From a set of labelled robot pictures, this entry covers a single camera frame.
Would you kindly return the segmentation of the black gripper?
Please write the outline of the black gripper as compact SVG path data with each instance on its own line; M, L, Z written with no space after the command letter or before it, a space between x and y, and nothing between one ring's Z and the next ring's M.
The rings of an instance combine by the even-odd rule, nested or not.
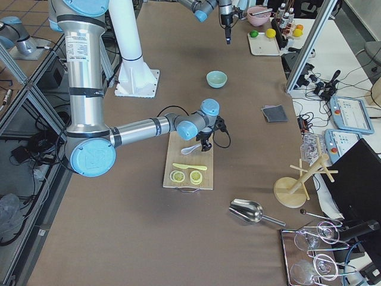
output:
M206 152L207 150L210 150L212 148L212 143L209 142L210 136L214 133L214 130L208 130L208 131L200 131L196 135L196 141L199 141L201 143L201 151Z
M226 43L228 45L231 44L231 40L232 40L232 37L231 37L231 28L232 28L232 25L233 25L233 16L234 16L234 12L230 12L230 13L227 13L227 14L220 14L219 17L220 17L220 26L225 29L225 38L226 38Z

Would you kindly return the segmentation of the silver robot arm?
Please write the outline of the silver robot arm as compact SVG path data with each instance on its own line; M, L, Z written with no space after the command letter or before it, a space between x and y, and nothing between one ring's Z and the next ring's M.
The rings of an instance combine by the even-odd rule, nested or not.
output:
M219 14L219 24L220 27L224 30L226 43L228 45L231 44L233 17L234 15L240 14L242 12L238 7L235 7L232 4L231 0L179 0L178 2L189 9L201 23L204 22L217 7Z
M116 94L153 97L159 72L143 60L131 1L50 1L49 23L65 36L71 125L67 128L66 156L72 169L82 176L108 172L116 148L172 131L190 140L210 136L216 129L220 106L203 100L196 112L181 116L166 114L147 120L109 127L104 122L104 89L101 66L101 37L105 15L111 16L122 57Z

